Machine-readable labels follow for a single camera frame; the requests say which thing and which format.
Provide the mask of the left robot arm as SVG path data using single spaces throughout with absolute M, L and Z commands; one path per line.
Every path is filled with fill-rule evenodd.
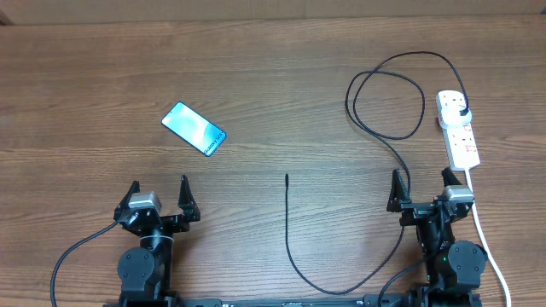
M 139 246 L 124 252 L 118 261 L 122 282 L 119 306 L 184 305 L 180 295 L 171 290 L 173 235 L 188 232 L 192 222 L 200 221 L 200 209 L 186 176 L 181 176 L 177 206 L 181 213 L 162 216 L 158 195 L 143 192 L 135 181 L 115 208 L 114 220 L 139 238 Z

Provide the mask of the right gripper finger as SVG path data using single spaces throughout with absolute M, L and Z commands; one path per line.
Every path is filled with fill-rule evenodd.
M 392 172 L 392 185 L 387 201 L 386 210 L 389 212 L 402 212 L 411 205 L 410 193 L 398 169 Z
M 462 183 L 457 179 L 456 175 L 452 172 L 450 167 L 446 167 L 441 171 L 444 187 L 461 185 Z

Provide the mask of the smartphone with blue screen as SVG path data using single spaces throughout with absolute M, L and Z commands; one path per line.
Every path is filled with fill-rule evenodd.
M 163 117 L 161 123 L 207 157 L 212 156 L 227 137 L 222 129 L 181 101 Z

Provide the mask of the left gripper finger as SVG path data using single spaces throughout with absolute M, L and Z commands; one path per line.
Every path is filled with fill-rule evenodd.
M 129 202 L 130 202 L 130 199 L 131 199 L 131 196 L 135 193 L 139 193 L 140 192 L 140 183 L 138 181 L 134 181 L 128 192 L 125 194 L 124 198 L 120 201 L 119 203 L 119 209 L 126 209 L 129 207 Z
M 182 209 L 184 213 L 195 213 L 195 199 L 191 193 L 189 180 L 185 175 L 181 176 L 177 206 Z

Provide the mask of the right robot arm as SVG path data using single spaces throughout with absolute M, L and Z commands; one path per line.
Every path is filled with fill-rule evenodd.
M 381 289 L 379 306 L 480 306 L 481 275 L 488 261 L 484 247 L 457 240 L 452 224 L 467 217 L 474 195 L 448 168 L 441 172 L 444 189 L 428 203 L 416 203 L 404 184 L 400 171 L 392 172 L 392 186 L 386 209 L 401 215 L 401 226 L 414 226 L 423 259 L 396 274 Z M 425 266 L 427 282 L 412 285 L 404 294 L 387 295 L 398 278 Z

